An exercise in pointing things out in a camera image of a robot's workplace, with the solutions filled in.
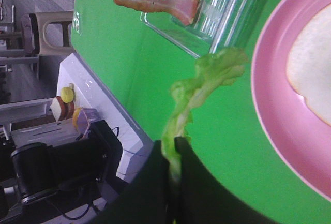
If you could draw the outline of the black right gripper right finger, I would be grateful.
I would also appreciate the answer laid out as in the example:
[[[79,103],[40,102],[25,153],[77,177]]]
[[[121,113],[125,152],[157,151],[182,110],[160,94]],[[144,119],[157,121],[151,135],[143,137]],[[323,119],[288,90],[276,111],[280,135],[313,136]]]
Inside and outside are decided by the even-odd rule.
[[[182,162],[177,223],[276,223],[220,184],[185,138],[174,142]]]

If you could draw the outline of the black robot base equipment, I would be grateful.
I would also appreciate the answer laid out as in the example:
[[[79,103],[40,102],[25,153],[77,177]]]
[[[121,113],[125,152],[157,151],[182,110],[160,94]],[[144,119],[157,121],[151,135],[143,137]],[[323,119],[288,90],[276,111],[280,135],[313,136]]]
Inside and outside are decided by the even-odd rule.
[[[97,121],[87,129],[87,136],[52,146],[36,142],[15,148],[1,140],[1,223],[11,223],[31,204],[63,191],[85,193],[88,208],[93,205],[93,190],[98,188],[107,203],[112,202],[127,185],[117,177],[123,147],[119,128]]]

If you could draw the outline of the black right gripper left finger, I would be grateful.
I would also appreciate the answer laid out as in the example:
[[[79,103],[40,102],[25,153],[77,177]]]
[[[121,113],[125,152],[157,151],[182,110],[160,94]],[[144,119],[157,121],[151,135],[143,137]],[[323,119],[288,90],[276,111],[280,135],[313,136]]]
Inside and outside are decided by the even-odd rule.
[[[161,154],[161,141],[157,140],[133,181],[89,223],[171,223],[168,167]]]

